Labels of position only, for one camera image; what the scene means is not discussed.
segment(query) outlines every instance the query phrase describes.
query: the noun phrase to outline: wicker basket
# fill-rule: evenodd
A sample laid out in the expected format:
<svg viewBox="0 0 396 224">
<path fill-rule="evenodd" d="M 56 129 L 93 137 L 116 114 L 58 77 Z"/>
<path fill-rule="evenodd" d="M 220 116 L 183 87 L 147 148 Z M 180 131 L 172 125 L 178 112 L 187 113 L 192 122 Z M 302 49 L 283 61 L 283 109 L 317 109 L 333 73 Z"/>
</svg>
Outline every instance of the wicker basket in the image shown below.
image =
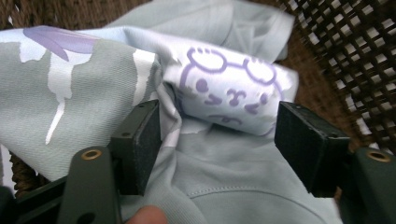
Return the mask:
<svg viewBox="0 0 396 224">
<path fill-rule="evenodd" d="M 98 28 L 147 0 L 0 1 L 0 30 L 41 24 Z M 297 103 L 351 138 L 350 149 L 377 144 L 396 152 L 396 25 L 391 0 L 255 0 L 296 17 L 289 56 L 300 74 Z M 17 197 L 46 181 L 15 156 Z"/>
</svg>

